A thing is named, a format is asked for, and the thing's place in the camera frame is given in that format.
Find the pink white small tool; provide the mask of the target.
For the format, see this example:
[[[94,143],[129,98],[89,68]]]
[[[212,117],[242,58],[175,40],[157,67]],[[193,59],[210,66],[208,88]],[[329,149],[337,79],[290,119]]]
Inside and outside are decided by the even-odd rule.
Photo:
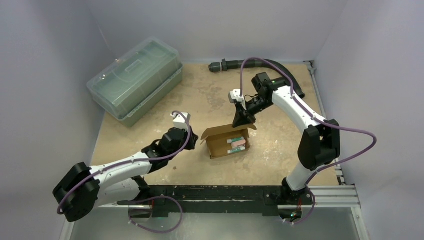
[[[241,148],[241,147],[245,147],[246,146],[246,140],[245,139],[241,139],[238,141],[234,141],[231,143],[231,147],[234,148]]]

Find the brown cardboard box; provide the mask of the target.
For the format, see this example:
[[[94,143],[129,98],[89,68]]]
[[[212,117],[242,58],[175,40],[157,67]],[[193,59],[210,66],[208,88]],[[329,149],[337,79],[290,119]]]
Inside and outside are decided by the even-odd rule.
[[[236,128],[232,124],[221,125],[216,127],[207,128],[201,135],[201,144],[206,143],[209,157],[211,160],[223,158],[239,153],[247,152],[251,148],[249,130],[257,130],[254,124],[242,125]],[[231,143],[227,143],[227,139],[244,137],[246,140],[246,150],[228,154],[227,151],[232,149]]]

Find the small green white vial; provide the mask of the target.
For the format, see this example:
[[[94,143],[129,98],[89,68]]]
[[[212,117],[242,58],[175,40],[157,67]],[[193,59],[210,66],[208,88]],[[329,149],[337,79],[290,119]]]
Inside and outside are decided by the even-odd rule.
[[[242,151],[245,151],[245,150],[246,150],[246,148],[244,146],[235,147],[235,148],[232,148],[232,149],[228,150],[227,151],[227,154],[228,155],[235,154],[235,153],[239,153],[239,152],[242,152]]]

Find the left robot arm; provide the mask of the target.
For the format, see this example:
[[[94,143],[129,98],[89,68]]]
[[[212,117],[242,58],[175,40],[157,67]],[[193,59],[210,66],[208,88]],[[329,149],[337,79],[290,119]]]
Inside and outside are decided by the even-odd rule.
[[[189,130],[172,127],[134,155],[112,163],[75,164],[53,189],[56,212],[68,222],[84,218],[94,208],[119,201],[146,203],[149,191],[141,177],[156,172],[183,150],[194,150],[199,137]]]

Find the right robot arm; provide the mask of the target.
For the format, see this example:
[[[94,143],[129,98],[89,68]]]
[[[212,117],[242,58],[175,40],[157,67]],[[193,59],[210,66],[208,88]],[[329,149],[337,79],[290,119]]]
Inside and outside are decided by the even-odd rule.
[[[251,100],[245,100],[241,89],[231,90],[228,94],[229,101],[236,108],[232,127],[254,124],[255,115],[271,106],[279,107],[289,116],[301,133],[297,150],[299,163],[283,179],[279,196],[284,202],[292,204],[304,193],[313,172],[340,156],[340,131],[327,126],[338,127],[339,123],[334,119],[326,120],[307,106],[285,77],[270,79],[267,73],[262,72],[251,82],[256,90]]]

